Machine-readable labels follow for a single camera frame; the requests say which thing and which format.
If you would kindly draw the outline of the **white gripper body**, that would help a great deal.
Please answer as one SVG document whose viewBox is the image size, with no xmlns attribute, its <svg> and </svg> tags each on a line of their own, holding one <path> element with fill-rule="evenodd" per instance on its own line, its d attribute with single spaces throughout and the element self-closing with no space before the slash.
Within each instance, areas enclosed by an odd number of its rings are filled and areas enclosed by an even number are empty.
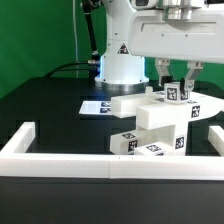
<svg viewBox="0 0 224 224">
<path fill-rule="evenodd" d="M 130 22 L 132 55 L 224 64 L 224 8 L 201 8 L 188 21 L 163 21 L 161 10 L 137 11 Z"/>
</svg>

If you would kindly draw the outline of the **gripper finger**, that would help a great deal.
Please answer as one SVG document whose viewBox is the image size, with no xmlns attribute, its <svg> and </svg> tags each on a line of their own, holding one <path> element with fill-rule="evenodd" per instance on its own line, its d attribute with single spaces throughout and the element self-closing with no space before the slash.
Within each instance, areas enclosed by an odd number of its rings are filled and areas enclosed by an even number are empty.
<svg viewBox="0 0 224 224">
<path fill-rule="evenodd" d="M 203 63 L 200 61 L 189 61 L 187 63 L 188 73 L 180 81 L 180 90 L 191 92 L 194 89 L 196 78 L 203 70 Z"/>
<path fill-rule="evenodd" d="M 164 86 L 165 83 L 170 83 L 172 81 L 172 76 L 169 74 L 168 67 L 170 65 L 170 60 L 167 58 L 156 58 L 155 67 L 159 75 L 159 85 Z"/>
</svg>

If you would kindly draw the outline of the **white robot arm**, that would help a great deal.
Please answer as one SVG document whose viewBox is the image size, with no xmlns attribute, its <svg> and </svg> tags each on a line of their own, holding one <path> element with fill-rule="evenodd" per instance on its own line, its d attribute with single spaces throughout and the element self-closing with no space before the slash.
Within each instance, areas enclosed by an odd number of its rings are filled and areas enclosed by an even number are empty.
<svg viewBox="0 0 224 224">
<path fill-rule="evenodd" d="M 144 59 L 155 60 L 159 84 L 173 81 L 171 60 L 188 63 L 180 89 L 191 91 L 205 62 L 224 64 L 224 0 L 81 0 L 100 85 L 142 85 Z M 104 7 L 106 51 L 97 50 L 91 12 Z"/>
</svg>

